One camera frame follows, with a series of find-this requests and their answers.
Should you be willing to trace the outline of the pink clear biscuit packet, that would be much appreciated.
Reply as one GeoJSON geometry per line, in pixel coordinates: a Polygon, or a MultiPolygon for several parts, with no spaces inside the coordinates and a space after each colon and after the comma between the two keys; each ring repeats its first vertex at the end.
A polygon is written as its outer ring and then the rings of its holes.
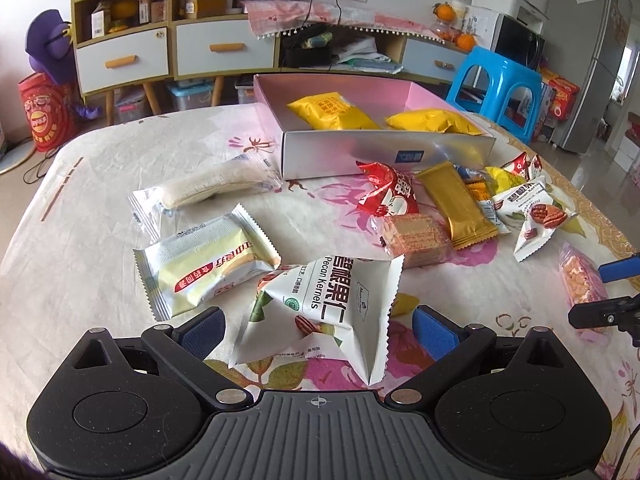
{"type": "Polygon", "coordinates": [[[570,308],[575,304],[608,299],[608,292],[594,263],[567,242],[559,253],[559,269],[570,308]]]}

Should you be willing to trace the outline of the clear cracker packet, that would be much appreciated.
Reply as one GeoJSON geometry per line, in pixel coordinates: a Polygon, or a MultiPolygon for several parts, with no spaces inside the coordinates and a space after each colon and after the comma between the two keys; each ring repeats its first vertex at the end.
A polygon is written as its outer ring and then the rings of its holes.
{"type": "Polygon", "coordinates": [[[376,229],[386,252],[393,258],[404,257],[405,269],[444,263],[454,253],[449,236],[427,214],[381,217],[376,229]]]}

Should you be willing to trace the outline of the white pecan kernels packet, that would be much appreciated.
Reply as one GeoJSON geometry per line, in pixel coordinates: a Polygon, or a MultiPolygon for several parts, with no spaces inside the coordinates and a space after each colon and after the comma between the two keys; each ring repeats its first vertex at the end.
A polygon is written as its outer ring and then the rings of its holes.
{"type": "Polygon", "coordinates": [[[324,256],[278,273],[258,289],[229,364],[272,356],[342,360],[364,384],[380,382],[402,270],[402,257],[324,256]]]}

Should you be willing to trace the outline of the gold bar wrapper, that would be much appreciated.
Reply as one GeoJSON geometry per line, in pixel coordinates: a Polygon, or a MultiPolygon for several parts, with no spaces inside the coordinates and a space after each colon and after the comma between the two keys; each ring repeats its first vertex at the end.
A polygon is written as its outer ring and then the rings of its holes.
{"type": "Polygon", "coordinates": [[[498,236],[491,223],[466,188],[451,162],[424,169],[416,174],[440,214],[448,221],[452,247],[468,248],[498,236]]]}

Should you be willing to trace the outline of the clear white bread roll packet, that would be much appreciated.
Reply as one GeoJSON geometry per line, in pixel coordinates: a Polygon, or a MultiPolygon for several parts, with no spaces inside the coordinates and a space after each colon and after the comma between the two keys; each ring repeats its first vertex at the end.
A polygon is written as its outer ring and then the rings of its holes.
{"type": "Polygon", "coordinates": [[[282,184],[280,172],[268,159],[244,153],[132,191],[127,198],[134,220],[155,243],[204,222],[206,200],[219,195],[280,191],[282,184]]]}

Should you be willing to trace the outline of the orange white snack packet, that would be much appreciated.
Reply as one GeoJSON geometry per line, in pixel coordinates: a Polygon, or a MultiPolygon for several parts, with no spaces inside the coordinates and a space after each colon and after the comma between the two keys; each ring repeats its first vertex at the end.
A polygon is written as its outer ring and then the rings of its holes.
{"type": "Polygon", "coordinates": [[[456,170],[485,218],[497,228],[500,235],[510,234],[510,229],[499,218],[492,198],[491,191],[495,187],[495,180],[486,170],[472,169],[465,166],[457,166],[456,170]]]}

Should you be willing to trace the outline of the yellow snack bag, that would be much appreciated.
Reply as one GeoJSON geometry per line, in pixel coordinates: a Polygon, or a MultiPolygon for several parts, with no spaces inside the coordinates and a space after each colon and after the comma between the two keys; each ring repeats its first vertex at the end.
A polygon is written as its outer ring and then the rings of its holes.
{"type": "Polygon", "coordinates": [[[378,124],[338,92],[304,96],[288,109],[314,130],[378,130],[378,124]]]}
{"type": "Polygon", "coordinates": [[[468,136],[481,136],[483,130],[463,115],[440,108],[422,108],[408,110],[385,119],[386,124],[397,130],[457,133],[468,136]]]}

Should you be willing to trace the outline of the pink and silver cardboard box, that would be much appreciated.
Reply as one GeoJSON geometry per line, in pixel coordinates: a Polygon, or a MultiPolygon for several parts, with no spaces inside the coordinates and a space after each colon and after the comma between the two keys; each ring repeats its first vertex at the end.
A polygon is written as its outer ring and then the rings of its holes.
{"type": "Polygon", "coordinates": [[[444,160],[475,169],[488,164],[496,133],[482,118],[464,114],[480,128],[462,133],[397,130],[386,118],[397,113],[452,107],[415,82],[394,78],[328,73],[274,73],[254,77],[262,130],[279,143],[277,162],[286,180],[358,174],[358,162],[382,162],[400,170],[421,170],[444,160]],[[316,130],[288,104],[335,91],[367,114],[374,129],[316,130]]]}

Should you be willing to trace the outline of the microwave oven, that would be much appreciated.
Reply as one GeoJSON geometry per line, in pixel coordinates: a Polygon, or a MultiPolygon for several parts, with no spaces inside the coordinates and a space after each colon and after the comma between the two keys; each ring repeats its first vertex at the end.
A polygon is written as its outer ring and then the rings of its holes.
{"type": "Polygon", "coordinates": [[[462,32],[472,35],[478,46],[531,70],[538,70],[544,50],[544,38],[509,15],[478,6],[467,6],[462,32]]]}

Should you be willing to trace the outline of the silver refrigerator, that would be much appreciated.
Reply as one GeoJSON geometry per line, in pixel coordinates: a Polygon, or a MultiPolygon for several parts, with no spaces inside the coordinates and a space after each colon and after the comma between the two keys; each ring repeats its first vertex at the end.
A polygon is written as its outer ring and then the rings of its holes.
{"type": "Polygon", "coordinates": [[[544,55],[578,92],[551,142],[584,154],[597,133],[626,48],[632,0],[548,0],[544,55]]]}

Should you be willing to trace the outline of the red round container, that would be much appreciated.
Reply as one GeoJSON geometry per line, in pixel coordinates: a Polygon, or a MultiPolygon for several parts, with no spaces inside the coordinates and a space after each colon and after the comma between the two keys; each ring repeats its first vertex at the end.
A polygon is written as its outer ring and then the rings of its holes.
{"type": "Polygon", "coordinates": [[[36,150],[60,148],[77,134],[73,84],[56,84],[46,73],[32,73],[18,84],[36,150]]]}

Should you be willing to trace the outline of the orange fruit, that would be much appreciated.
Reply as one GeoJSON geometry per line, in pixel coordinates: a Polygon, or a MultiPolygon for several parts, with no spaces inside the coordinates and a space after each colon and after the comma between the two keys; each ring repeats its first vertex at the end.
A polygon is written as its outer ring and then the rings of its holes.
{"type": "Polygon", "coordinates": [[[436,18],[443,23],[453,23],[457,19],[457,13],[449,3],[436,3],[433,8],[436,18]]]}
{"type": "Polygon", "coordinates": [[[471,52],[476,46],[476,39],[473,35],[462,32],[462,34],[454,38],[454,43],[458,49],[464,52],[471,52]]]}

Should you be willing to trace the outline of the wooden cabinet with drawers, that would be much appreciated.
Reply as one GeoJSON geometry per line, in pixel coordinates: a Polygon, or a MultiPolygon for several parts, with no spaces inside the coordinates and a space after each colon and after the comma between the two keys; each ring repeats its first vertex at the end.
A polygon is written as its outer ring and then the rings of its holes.
{"type": "MultiPolygon", "coordinates": [[[[163,21],[134,24],[120,32],[93,37],[91,12],[101,3],[115,4],[117,1],[72,0],[78,89],[83,98],[104,96],[106,105],[112,107],[115,90],[138,84],[154,114],[160,112],[154,82],[198,77],[213,79],[212,102],[217,104],[224,77],[280,70],[283,39],[305,28],[280,36],[257,38],[250,30],[246,12],[179,18],[179,0],[167,0],[163,21]]],[[[438,44],[382,32],[362,33],[375,36],[381,49],[396,62],[402,60],[409,39],[439,47],[447,45],[445,40],[444,44],[438,44]]]]}

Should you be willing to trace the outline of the purple plush toy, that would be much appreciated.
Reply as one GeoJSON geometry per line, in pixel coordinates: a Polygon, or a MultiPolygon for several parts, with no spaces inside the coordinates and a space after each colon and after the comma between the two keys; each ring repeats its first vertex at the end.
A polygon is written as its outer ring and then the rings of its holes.
{"type": "Polygon", "coordinates": [[[25,52],[34,72],[47,75],[56,88],[70,92],[70,106],[80,119],[90,122],[101,117],[101,107],[82,104],[76,96],[72,23],[64,21],[58,10],[45,10],[32,20],[26,32],[25,52]]]}

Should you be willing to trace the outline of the pink floral cabinet cloth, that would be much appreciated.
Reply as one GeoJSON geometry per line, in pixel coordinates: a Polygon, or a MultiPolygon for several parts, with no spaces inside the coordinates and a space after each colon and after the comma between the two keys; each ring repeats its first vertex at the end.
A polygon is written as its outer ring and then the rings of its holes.
{"type": "Polygon", "coordinates": [[[280,36],[312,24],[323,24],[445,43],[425,25],[378,11],[338,6],[335,3],[246,0],[243,6],[250,30],[257,38],[280,36]]]}

